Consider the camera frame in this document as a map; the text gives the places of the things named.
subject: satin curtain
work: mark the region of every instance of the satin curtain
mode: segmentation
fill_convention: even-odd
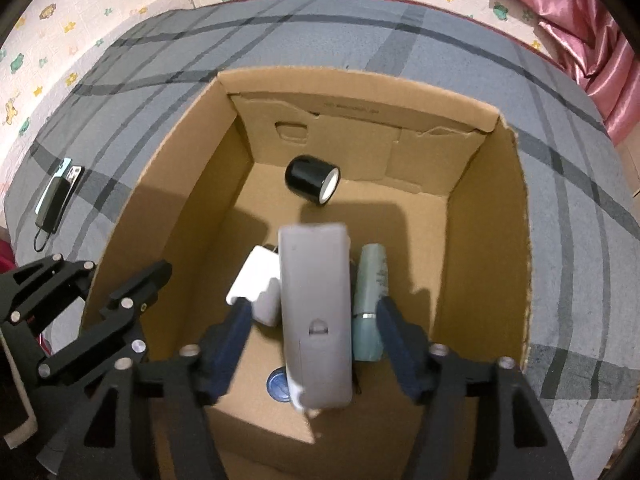
[[[558,62],[593,99],[609,137],[640,121],[640,60],[600,0],[520,0],[558,42]]]

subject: red object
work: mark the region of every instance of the red object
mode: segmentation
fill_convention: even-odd
[[[44,337],[44,334],[40,334],[37,338],[36,341],[38,342],[38,344],[40,345],[40,348],[42,348],[45,352],[45,354],[47,354],[48,356],[51,355],[51,344],[49,343],[49,341],[47,341],[47,339]]]
[[[0,273],[15,269],[14,252],[4,240],[0,240]]]

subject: cartoon pattern wallpaper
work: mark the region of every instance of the cartoon pattern wallpaper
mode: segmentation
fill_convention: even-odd
[[[231,0],[33,0],[0,46],[0,225],[11,179],[38,130],[126,30],[170,9]],[[413,0],[467,16],[555,58],[517,0]]]

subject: metal screw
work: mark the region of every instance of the metal screw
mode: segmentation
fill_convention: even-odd
[[[132,366],[133,361],[129,357],[121,357],[113,365],[116,370],[128,370]]]
[[[146,344],[142,339],[135,339],[133,343],[131,343],[131,349],[136,354],[142,354],[146,350]]]
[[[185,345],[180,348],[180,355],[182,357],[193,357],[200,353],[200,347],[198,345]]]
[[[444,357],[449,354],[449,347],[440,343],[434,343],[429,347],[429,353],[439,357]]]
[[[501,357],[498,359],[498,366],[505,370],[511,370],[516,367],[516,361],[511,357]]]
[[[51,375],[51,368],[49,368],[49,365],[42,363],[38,366],[38,375],[43,379],[49,377]]]

